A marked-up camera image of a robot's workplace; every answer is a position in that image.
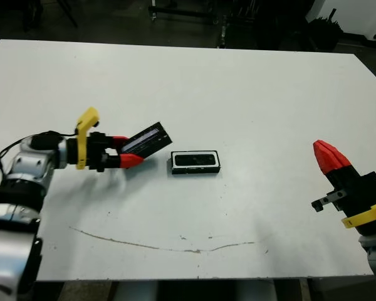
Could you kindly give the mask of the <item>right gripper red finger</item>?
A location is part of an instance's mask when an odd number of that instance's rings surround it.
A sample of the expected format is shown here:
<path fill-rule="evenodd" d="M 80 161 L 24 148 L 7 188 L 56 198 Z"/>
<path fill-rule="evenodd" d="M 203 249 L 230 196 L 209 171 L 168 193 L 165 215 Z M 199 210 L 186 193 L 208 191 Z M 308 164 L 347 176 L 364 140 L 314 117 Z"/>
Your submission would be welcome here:
<path fill-rule="evenodd" d="M 360 177 L 352 163 L 337 148 L 323 140 L 318 141 L 318 165 L 335 189 L 344 189 Z"/>
<path fill-rule="evenodd" d="M 323 140 L 315 141 L 313 150 L 321 172 L 333 187 L 337 188 L 338 180 L 335 176 L 338 170 L 345 167 L 345 156 L 336 147 Z"/>

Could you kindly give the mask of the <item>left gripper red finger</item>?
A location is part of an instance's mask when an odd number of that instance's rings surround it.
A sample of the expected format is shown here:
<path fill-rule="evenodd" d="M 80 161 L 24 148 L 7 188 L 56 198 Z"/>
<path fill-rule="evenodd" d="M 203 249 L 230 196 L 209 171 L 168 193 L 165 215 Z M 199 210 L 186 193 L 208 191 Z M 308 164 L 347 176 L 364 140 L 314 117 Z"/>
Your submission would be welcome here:
<path fill-rule="evenodd" d="M 106 159 L 106 168 L 129 169 L 143 163 L 144 158 L 136 154 L 119 154 L 117 156 L 108 156 Z"/>
<path fill-rule="evenodd" d="M 107 136 L 107 148 L 120 150 L 128 141 L 124 136 Z"/>

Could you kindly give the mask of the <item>left gripper body yellow bracket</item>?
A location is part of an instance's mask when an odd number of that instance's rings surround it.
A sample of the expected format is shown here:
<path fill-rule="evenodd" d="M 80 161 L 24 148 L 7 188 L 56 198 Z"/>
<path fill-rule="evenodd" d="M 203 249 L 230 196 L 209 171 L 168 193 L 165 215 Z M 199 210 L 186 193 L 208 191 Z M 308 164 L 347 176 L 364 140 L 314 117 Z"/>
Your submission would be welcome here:
<path fill-rule="evenodd" d="M 76 123 L 76 168 L 78 170 L 88 166 L 90 169 L 103 172 L 113 167 L 112 156 L 105 151 L 110 145 L 110 138 L 101 132 L 93 132 L 91 136 L 87 136 L 88 131 L 96 127 L 98 123 L 99 114 L 93 107 L 89 107 Z"/>

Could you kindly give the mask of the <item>right gripper body yellow bracket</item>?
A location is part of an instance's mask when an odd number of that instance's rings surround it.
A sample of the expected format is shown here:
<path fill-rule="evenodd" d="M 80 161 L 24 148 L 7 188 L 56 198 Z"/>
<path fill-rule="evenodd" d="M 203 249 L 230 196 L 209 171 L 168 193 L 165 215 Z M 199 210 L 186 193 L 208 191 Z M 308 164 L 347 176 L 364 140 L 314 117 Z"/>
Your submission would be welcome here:
<path fill-rule="evenodd" d="M 342 223 L 346 228 L 355 228 L 363 236 L 376 235 L 376 216 L 368 217 L 366 223 L 353 220 L 376 205 L 376 172 L 361 176 L 356 171 L 330 171 L 326 178 L 334 190 L 311 203 L 315 211 L 320 212 L 332 203 L 338 211 L 345 213 Z"/>

